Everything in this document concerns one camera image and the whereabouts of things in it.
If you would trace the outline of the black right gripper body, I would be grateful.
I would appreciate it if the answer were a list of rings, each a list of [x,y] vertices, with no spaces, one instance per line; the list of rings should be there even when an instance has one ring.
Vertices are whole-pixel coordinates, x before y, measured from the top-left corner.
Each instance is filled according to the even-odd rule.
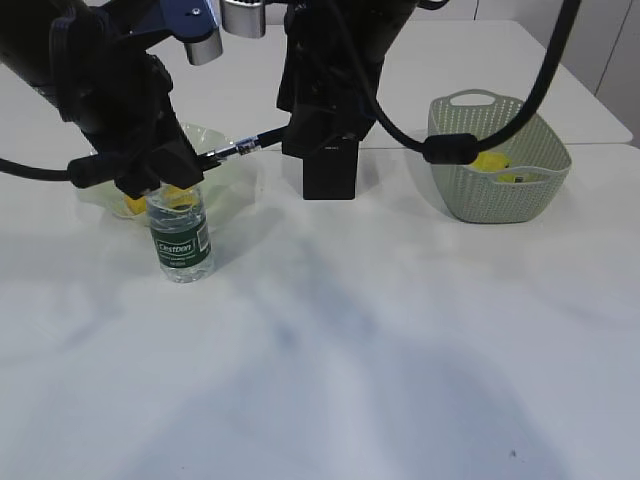
[[[414,11],[413,1],[289,1],[277,108],[329,110],[344,139],[361,141],[379,123],[406,142],[377,93],[387,52]]]

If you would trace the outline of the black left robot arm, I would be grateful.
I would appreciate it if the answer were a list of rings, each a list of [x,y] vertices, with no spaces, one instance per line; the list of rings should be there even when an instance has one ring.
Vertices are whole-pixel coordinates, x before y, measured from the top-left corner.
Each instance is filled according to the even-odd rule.
[[[173,81],[148,50],[174,38],[192,51],[216,34],[207,1],[2,2],[2,63],[94,149],[63,170],[2,160],[2,172],[80,189],[112,181],[134,199],[197,185],[203,170],[173,109]]]

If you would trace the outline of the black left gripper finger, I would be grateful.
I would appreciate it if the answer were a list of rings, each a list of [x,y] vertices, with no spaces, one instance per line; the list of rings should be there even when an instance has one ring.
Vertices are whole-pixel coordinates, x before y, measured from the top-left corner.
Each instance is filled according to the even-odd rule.
[[[161,179],[155,161],[132,161],[118,159],[115,166],[114,183],[125,195],[139,199],[160,188]]]
[[[183,132],[167,138],[154,138],[145,164],[160,182],[189,189],[204,180],[198,156]]]

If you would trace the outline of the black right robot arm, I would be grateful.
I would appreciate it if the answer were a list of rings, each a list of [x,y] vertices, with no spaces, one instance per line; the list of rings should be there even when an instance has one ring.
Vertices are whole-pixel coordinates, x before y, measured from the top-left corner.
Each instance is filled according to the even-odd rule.
[[[526,99],[544,53],[513,21],[409,21],[386,55],[378,99],[403,132],[422,140],[438,97],[482,89]]]

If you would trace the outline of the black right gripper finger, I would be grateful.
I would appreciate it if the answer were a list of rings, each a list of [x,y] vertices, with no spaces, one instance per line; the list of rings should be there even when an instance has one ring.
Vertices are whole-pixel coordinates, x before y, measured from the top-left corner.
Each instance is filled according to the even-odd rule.
[[[305,159],[342,147],[344,138],[337,129],[336,118],[326,109],[294,107],[281,142],[282,153]]]

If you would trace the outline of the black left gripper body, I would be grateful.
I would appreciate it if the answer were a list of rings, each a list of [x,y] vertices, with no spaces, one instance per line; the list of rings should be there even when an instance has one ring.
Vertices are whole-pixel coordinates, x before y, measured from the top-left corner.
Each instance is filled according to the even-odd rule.
[[[151,164],[175,141],[170,74],[148,49],[165,29],[49,31],[49,101],[103,156]]]

